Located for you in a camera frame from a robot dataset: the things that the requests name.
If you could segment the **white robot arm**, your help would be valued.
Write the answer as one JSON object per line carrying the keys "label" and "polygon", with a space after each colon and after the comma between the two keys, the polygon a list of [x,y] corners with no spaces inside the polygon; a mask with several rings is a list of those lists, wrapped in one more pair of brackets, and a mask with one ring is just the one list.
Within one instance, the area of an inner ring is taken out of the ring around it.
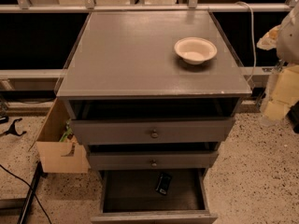
{"label": "white robot arm", "polygon": [[259,49],[276,49],[277,56],[288,66],[268,78],[266,97],[261,111],[271,121],[284,119],[299,102],[299,5],[282,23],[269,30],[257,43]]}

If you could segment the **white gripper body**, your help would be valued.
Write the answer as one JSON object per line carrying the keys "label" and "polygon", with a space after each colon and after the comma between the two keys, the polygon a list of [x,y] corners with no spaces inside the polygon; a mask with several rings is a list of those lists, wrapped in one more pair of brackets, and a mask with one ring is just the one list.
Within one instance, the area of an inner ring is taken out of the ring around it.
{"label": "white gripper body", "polygon": [[286,116],[288,105],[278,98],[274,98],[273,94],[278,84],[279,74],[283,69],[284,61],[279,60],[272,69],[272,73],[268,78],[266,86],[266,96],[264,100],[263,115],[271,121],[282,120]]}

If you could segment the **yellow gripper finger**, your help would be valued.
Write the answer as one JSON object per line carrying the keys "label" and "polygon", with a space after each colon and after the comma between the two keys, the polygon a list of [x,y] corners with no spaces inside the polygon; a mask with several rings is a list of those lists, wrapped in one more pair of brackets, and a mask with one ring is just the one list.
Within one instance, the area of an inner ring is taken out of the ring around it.
{"label": "yellow gripper finger", "polygon": [[299,102],[299,65],[292,64],[278,75],[263,114],[270,120],[282,120]]}
{"label": "yellow gripper finger", "polygon": [[257,47],[263,50],[275,49],[277,47],[279,28],[280,26],[277,25],[270,29],[262,38],[259,39]]}

